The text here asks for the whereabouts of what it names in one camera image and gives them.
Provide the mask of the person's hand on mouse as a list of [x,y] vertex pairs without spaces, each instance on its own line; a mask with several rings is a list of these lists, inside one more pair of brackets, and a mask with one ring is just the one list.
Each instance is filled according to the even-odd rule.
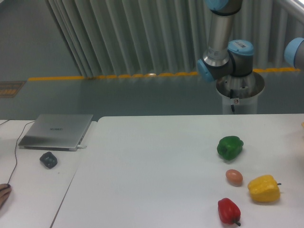
[[1,184],[0,185],[0,207],[5,203],[5,201],[10,196],[12,187],[10,184]]

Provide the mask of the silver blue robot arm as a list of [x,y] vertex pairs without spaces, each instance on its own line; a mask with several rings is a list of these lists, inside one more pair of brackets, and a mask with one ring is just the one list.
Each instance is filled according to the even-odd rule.
[[[205,81],[215,81],[227,75],[248,76],[253,71],[254,47],[246,40],[230,41],[235,15],[241,10],[240,0],[208,0],[207,6],[212,12],[208,49],[197,62],[199,74]],[[268,17],[267,7],[262,8],[259,29],[259,61],[268,56],[271,44],[276,45],[277,55],[296,69],[304,68],[304,39],[297,37],[285,43],[288,32],[287,14],[294,14],[303,23],[304,4],[299,0],[280,0],[283,7],[279,16]]]

